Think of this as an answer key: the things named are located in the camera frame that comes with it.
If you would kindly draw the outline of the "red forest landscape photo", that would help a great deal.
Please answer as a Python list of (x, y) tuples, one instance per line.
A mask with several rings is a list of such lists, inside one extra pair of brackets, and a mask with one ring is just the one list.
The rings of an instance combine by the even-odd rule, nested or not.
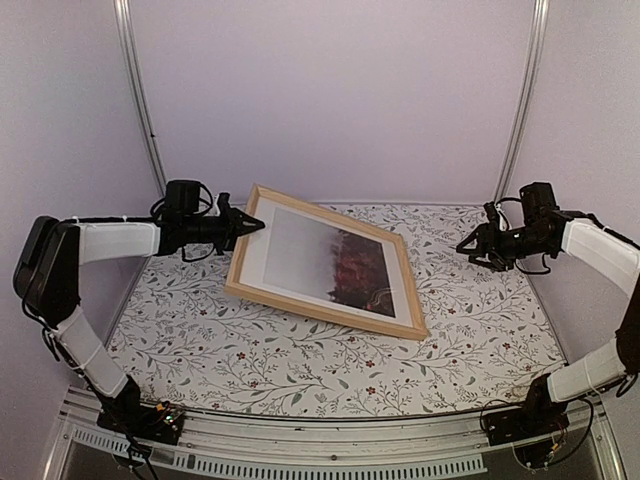
[(276, 208), (263, 282), (316, 300), (395, 315), (382, 243)]

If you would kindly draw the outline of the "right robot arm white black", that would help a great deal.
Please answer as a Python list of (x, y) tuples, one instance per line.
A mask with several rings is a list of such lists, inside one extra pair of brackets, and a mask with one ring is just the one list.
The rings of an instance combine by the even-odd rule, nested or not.
[(638, 374), (639, 247), (592, 213), (528, 207), (522, 226), (512, 228), (497, 204), (484, 209), (486, 222), (457, 245), (457, 253), (494, 272), (532, 276), (569, 354), (569, 364), (532, 382), (530, 404), (518, 412), (517, 427), (537, 436), (554, 422), (554, 404)]

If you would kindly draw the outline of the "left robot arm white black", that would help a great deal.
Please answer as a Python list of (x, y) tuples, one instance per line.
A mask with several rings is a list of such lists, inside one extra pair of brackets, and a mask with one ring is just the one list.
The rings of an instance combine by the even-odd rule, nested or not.
[(112, 402), (111, 419), (128, 434), (148, 426), (136, 382), (107, 351), (97, 322), (85, 306), (85, 272), (94, 264), (176, 254), (208, 245), (222, 254), (237, 239), (264, 229), (263, 221), (240, 209), (202, 213), (156, 213), (146, 217), (59, 219), (39, 216), (17, 262), (13, 288), (27, 317), (41, 325), (59, 356)]

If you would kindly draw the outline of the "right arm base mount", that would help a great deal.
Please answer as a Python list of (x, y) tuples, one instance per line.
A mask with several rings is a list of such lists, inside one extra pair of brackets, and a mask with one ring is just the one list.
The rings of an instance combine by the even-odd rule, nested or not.
[(559, 440), (547, 439), (515, 449), (516, 460), (529, 469), (548, 466), (560, 448), (569, 421), (568, 403), (551, 399), (547, 379), (536, 379), (529, 387), (525, 400), (516, 408), (490, 414), (482, 413), (479, 424), (491, 446), (529, 440), (558, 432)]

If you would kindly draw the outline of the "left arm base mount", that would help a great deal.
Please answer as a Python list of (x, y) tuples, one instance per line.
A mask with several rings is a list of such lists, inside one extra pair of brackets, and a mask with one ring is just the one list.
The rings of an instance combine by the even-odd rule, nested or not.
[(143, 405), (140, 390), (126, 386), (115, 398), (99, 391), (95, 395), (101, 404), (97, 425), (103, 429), (135, 439), (150, 440), (176, 446), (184, 426), (184, 409), (169, 401), (152, 406)]

